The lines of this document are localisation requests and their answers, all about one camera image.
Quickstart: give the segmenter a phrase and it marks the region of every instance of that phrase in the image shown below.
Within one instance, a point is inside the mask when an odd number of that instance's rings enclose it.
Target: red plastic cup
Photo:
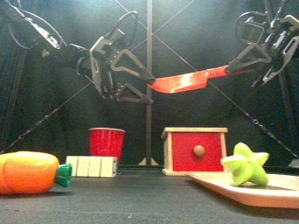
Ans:
[[[125,132],[121,129],[93,128],[89,133],[89,155],[116,157],[120,162]]]

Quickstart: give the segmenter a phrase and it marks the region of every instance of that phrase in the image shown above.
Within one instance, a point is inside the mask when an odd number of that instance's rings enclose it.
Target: black backdrop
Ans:
[[[288,2],[284,14],[297,17],[297,2]],[[276,11],[279,1],[271,3]],[[153,55],[150,69],[156,78],[226,65],[245,47],[234,37],[238,15],[246,11],[264,11],[261,1],[253,0],[156,0],[152,1],[149,20],[146,1],[137,0],[34,0],[25,1],[22,8],[50,23],[66,43],[86,48],[110,31],[126,11],[137,11],[140,24],[132,52],[144,65],[148,53]],[[145,41],[148,21],[153,30],[150,49]],[[20,49],[9,37],[1,17],[0,28],[4,148],[89,82],[77,76],[74,69],[48,64],[40,51]],[[124,24],[121,30],[129,35],[132,25]],[[117,78],[145,93],[145,84],[134,77],[121,73]],[[263,87],[252,88],[254,78],[241,75],[210,80],[204,89],[181,94],[152,92],[149,110],[133,103],[105,101],[97,90],[88,87],[8,151],[45,151],[64,162],[68,155],[89,154],[88,129],[110,127],[125,130],[121,164],[141,162],[148,150],[145,138],[150,137],[150,155],[161,165],[164,149],[160,136],[164,127],[226,127],[228,154],[234,144],[242,142],[253,151],[271,154],[268,165],[288,165],[295,157],[249,117],[257,119],[297,153],[297,60],[293,59],[285,69],[283,85],[281,79],[275,78]],[[149,118],[145,111],[152,111]],[[148,120],[149,135],[145,132]]]

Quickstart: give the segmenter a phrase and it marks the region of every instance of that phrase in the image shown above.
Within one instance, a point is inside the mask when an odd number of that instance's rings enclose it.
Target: green star fruit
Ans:
[[[263,164],[268,159],[268,153],[253,153],[248,146],[237,143],[233,149],[233,156],[220,160],[221,165],[230,171],[232,185],[240,186],[250,182],[265,186],[268,182]]]

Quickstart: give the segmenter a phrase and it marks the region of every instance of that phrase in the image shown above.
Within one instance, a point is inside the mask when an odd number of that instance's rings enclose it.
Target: wooden box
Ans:
[[[182,176],[190,172],[222,172],[225,132],[226,128],[165,128],[162,173]]]

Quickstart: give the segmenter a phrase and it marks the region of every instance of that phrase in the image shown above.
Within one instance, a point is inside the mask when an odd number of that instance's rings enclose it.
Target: white box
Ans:
[[[100,177],[113,178],[117,175],[117,158],[101,157]]]
[[[88,159],[88,176],[98,178],[101,157],[89,157]]]
[[[77,177],[89,175],[89,157],[78,157]]]

